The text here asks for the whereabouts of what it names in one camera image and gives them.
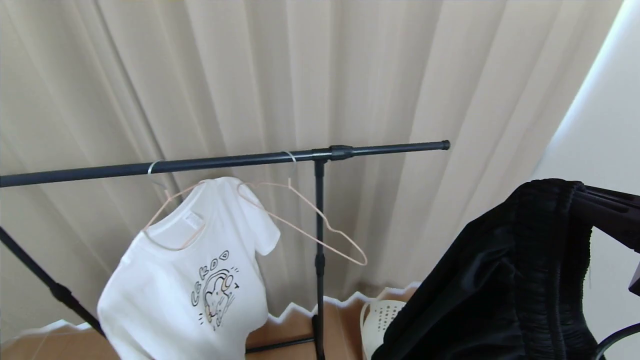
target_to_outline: brown tiled floor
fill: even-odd
[[[407,301],[415,289],[402,295],[387,295],[384,299]],[[364,302],[356,299],[348,306],[337,307],[324,303],[324,352],[329,360],[360,360],[360,310]],[[280,341],[303,338],[312,334],[310,319],[293,311],[284,323],[268,322],[251,333],[247,347],[257,347]],[[248,354],[247,360],[315,359],[313,343]],[[108,341],[95,331],[77,332],[62,327],[49,334],[25,336],[2,348],[2,360],[67,360],[67,359],[118,359]]]

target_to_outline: t-shirt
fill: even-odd
[[[200,183],[122,256],[98,302],[122,359],[244,359],[246,337],[268,316],[255,252],[271,252],[280,231],[239,183]]]

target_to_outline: clothing rack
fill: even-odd
[[[367,156],[375,154],[392,154],[398,152],[428,151],[428,150],[448,150],[450,143],[448,140],[441,142],[425,143],[405,143],[397,145],[381,145],[368,147],[352,147],[347,145],[333,145],[325,149],[312,149],[304,151],[293,151],[291,155],[296,161],[313,161],[316,177],[316,207],[323,211],[324,206],[324,164],[327,161],[337,161],[352,158],[355,156]],[[286,152],[270,152],[266,154],[252,154],[240,156],[225,156],[221,158],[203,158],[191,160],[160,161],[156,163],[150,174],[165,172],[180,172],[188,170],[203,170],[209,168],[241,167],[248,165],[265,165],[275,163],[287,163],[293,161]],[[74,168],[68,170],[53,170],[43,172],[32,172],[28,174],[15,174],[0,176],[0,188],[11,186],[24,186],[32,184],[58,183],[61,181],[75,181],[86,179],[102,179],[105,177],[120,177],[147,174],[152,163],[138,163],[126,165],[111,165],[104,167]],[[317,239],[323,240],[323,219],[316,216]],[[56,282],[47,272],[41,268],[24,251],[13,238],[0,227],[0,240],[18,259],[31,270],[50,289],[53,296],[73,310],[97,332],[104,336],[100,323],[89,311],[87,311],[78,300],[71,294],[71,291],[64,285]],[[313,336],[306,338],[275,343],[266,346],[249,348],[246,353],[260,352],[274,348],[287,347],[300,343],[313,341],[316,344],[316,356],[318,360],[324,360],[323,348],[323,296],[324,296],[324,247],[317,244],[316,250],[316,280],[317,280],[317,314],[312,317]]]

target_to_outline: white plastic basket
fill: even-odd
[[[360,311],[360,335],[362,337],[362,357],[371,360],[371,356],[384,342],[385,331],[396,318],[405,302],[396,300],[374,300],[365,304]]]

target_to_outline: curtain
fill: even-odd
[[[326,214],[369,265],[327,253],[326,295],[421,281],[470,219],[526,181],[620,1],[0,2],[2,175],[450,140],[327,164]],[[155,175],[285,182],[291,164]],[[312,163],[294,186],[313,199]],[[285,190],[265,207],[313,232]],[[5,188],[0,222],[90,311],[163,202],[147,176]],[[315,243],[280,226],[268,303],[316,303]],[[326,241],[352,256],[339,237]],[[2,248],[3,339],[78,322]]]

